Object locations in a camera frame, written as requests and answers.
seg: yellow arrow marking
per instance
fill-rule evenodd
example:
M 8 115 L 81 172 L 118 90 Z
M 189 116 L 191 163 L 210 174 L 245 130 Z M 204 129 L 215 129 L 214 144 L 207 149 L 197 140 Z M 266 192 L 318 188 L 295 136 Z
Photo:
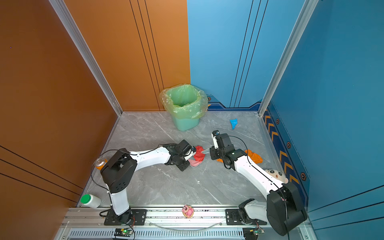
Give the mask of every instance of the yellow arrow marking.
M 273 123 L 268 123 L 268 132 L 271 132 L 271 126 L 274 127 Z
M 274 136 L 274 135 L 279 136 L 279 135 L 277 134 L 277 132 L 272 131 L 272 142 L 273 142 L 273 136 Z
M 292 165 L 288 164 L 287 162 L 284 163 L 284 172 L 287 173 L 287 167 L 293 170 Z
M 294 176 L 289 175 L 289 181 L 292 182 L 292 180 L 294 180 L 295 182 L 297 182 L 297 184 L 300 184 L 300 183 L 299 183 L 299 180 L 297 180 Z
M 266 125 L 267 118 L 271 118 L 271 116 L 265 116 L 265 125 Z
M 282 156 L 282 155 L 284 155 L 284 156 L 288 157 L 288 156 L 287 156 L 287 154 L 286 154 L 285 152 L 283 152 L 283 151 L 280 151 L 280 162 L 281 162 L 281 156 Z

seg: green trash can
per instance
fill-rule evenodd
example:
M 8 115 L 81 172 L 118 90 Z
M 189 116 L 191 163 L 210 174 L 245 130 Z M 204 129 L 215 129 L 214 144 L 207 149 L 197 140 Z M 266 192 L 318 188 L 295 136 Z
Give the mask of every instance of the green trash can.
M 160 93 L 160 99 L 180 131 L 196 127 L 208 109 L 207 95 L 190 84 L 164 89 Z

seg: marble surface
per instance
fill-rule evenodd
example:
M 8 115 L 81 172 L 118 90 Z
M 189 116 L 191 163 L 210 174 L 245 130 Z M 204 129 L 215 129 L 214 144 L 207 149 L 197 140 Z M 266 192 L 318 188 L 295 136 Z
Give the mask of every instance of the marble surface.
M 230 119 L 238 119 L 232 130 Z M 185 139 L 193 146 L 204 149 L 213 145 L 211 132 L 237 136 L 247 147 L 263 158 L 263 169 L 278 169 L 276 161 L 268 152 L 266 141 L 256 123 L 253 112 L 209 111 L 200 119 L 200 124 L 185 132 L 177 130 L 168 112 L 124 112 L 114 130 L 107 149 L 126 148 L 129 151 L 144 151 L 159 143 L 179 143 Z M 242 142 L 231 138 L 235 148 L 245 149 Z M 104 155 L 109 159 L 114 152 Z M 94 172 L 97 183 L 104 185 L 100 171 Z M 237 206 L 249 198 L 265 202 L 265 198 L 243 175 L 224 168 L 221 162 L 210 159 L 209 153 L 197 167 L 189 166 L 181 172 L 176 166 L 157 164 L 136 171 L 127 187 L 131 206 L 149 204 L 230 204 Z M 101 198 L 102 207 L 110 205 L 106 191 L 89 182 L 84 194 Z

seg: brown wall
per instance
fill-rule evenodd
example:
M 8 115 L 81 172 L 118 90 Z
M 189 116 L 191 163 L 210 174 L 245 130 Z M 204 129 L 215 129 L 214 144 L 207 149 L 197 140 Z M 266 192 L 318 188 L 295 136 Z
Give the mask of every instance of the brown wall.
M 65 0 L 124 111 L 163 111 L 190 83 L 186 0 Z
M 116 114 L 48 0 L 0 8 L 4 239 L 53 238 Z

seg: trash bag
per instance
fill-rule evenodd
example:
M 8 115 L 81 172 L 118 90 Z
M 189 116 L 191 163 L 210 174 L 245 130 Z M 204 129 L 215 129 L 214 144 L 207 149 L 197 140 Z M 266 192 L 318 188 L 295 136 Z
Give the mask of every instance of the trash bag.
M 203 90 L 190 84 L 179 84 L 160 93 L 164 108 L 178 119 L 199 119 L 208 110 L 208 98 Z

